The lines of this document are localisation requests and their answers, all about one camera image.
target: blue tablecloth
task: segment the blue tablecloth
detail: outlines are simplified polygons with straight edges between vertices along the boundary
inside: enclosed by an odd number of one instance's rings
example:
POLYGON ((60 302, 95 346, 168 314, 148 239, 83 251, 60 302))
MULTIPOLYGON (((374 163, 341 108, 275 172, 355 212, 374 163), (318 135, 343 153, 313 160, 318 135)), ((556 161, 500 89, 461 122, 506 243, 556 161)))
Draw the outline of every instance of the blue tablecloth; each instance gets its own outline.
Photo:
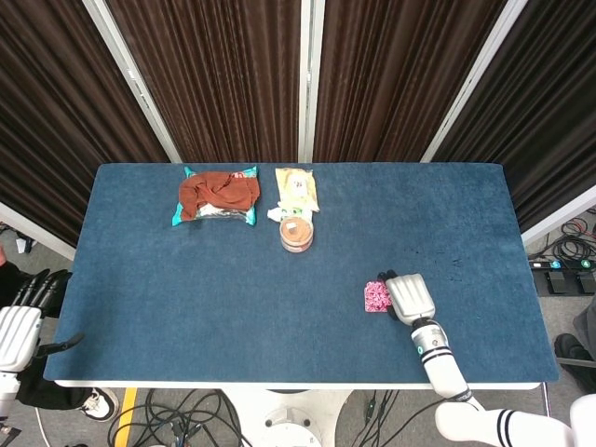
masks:
POLYGON ((364 312, 389 268, 424 276, 469 382, 558 378, 500 166, 303 165, 320 213, 300 254, 266 219, 280 165, 258 166, 255 227, 171 227, 183 165, 100 168, 56 335, 86 338, 47 379, 425 383, 410 328, 364 312))

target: snack bag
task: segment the snack bag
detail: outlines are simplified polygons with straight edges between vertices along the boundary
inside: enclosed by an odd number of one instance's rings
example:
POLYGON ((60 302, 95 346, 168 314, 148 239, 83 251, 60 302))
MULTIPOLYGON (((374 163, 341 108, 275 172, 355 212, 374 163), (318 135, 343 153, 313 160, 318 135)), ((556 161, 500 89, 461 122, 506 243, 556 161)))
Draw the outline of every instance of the snack bag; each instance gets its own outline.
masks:
MULTIPOLYGON (((256 178, 257 177, 258 169, 256 166, 253 166, 249 169, 244 169, 239 172, 234 172, 232 175, 236 178, 256 178)), ((184 174, 186 178, 192 177, 193 175, 198 175, 197 172, 194 172, 188 167, 184 167, 184 174)), ((182 218, 183 213, 183 205, 179 202, 178 206, 176 207, 176 212, 174 213, 173 217, 171 218, 171 226, 176 226, 183 222, 182 218)), ((257 214, 254 209, 254 205, 248 211, 244 210, 224 210, 221 208, 214 207, 210 203, 203 205, 198 209, 196 212, 196 216, 194 220, 199 219, 212 219, 212 218, 234 218, 234 219, 241 219, 246 222, 248 225, 256 225, 257 222, 257 214)))
POLYGON ((281 208, 318 211, 317 186, 312 170, 276 169, 276 178, 281 208))

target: black stripe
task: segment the black stripe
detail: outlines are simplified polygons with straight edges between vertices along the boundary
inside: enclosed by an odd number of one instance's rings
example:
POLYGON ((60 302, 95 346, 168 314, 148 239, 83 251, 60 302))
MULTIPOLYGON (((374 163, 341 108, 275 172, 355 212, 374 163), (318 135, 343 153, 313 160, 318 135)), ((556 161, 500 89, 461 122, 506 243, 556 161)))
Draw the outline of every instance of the black stripe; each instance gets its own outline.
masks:
POLYGON ((511 443, 511 440, 509 439, 509 419, 511 419, 511 416, 514 414, 515 412, 511 412, 507 415, 507 417, 505 418, 505 439, 507 441, 508 447, 513 447, 513 444, 511 443))
POLYGON ((451 352, 451 349, 449 349, 448 346, 441 346, 441 347, 433 347, 432 349, 430 349, 429 351, 425 352, 422 356, 420 356, 420 360, 423 360, 424 357, 426 357, 429 354, 432 354, 435 351, 444 351, 444 350, 448 350, 449 352, 451 352))
POLYGON ((435 359, 437 357, 442 357, 442 356, 451 356, 451 357, 453 357, 454 355, 451 353, 451 351, 449 351, 449 352, 440 352, 439 354, 435 354, 434 356, 430 356, 430 357, 427 357, 426 359, 422 360, 422 364, 424 366, 425 363, 427 363, 428 361, 433 360, 433 359, 435 359))
POLYGON ((466 391, 462 391, 461 393, 456 394, 455 396, 453 396, 452 398, 449 398, 448 400, 455 401, 455 402, 467 402, 470 399, 472 399, 472 392, 469 390, 469 388, 466 388, 466 391))
POLYGON ((501 447, 507 447, 503 442, 503 436, 501 435, 501 419, 503 418, 503 414, 505 414, 507 410, 501 410, 499 413, 499 417, 496 420, 496 434, 499 437, 499 442, 501 443, 501 447))

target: black shoe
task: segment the black shoe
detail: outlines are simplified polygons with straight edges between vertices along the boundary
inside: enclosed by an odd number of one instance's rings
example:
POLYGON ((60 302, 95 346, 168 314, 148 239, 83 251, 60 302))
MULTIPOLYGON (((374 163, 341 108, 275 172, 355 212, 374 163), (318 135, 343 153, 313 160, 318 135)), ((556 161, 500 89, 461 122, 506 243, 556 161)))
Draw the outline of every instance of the black shoe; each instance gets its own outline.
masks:
MULTIPOLYGON (((555 354, 560 359, 590 360, 592 356, 571 333, 562 333, 555 340, 555 354)), ((579 387, 586 393, 596 393, 596 369, 585 366, 561 365, 573 375, 579 387)))

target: yellow snack bag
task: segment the yellow snack bag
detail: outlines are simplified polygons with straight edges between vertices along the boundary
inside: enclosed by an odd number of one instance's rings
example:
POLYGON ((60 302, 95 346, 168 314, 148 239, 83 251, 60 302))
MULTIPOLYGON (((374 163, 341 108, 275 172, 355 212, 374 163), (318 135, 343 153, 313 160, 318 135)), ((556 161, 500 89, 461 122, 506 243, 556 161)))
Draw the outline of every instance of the yellow snack bag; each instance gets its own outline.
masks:
POLYGON ((278 168, 276 178, 281 208, 318 211, 317 186, 312 170, 278 168))

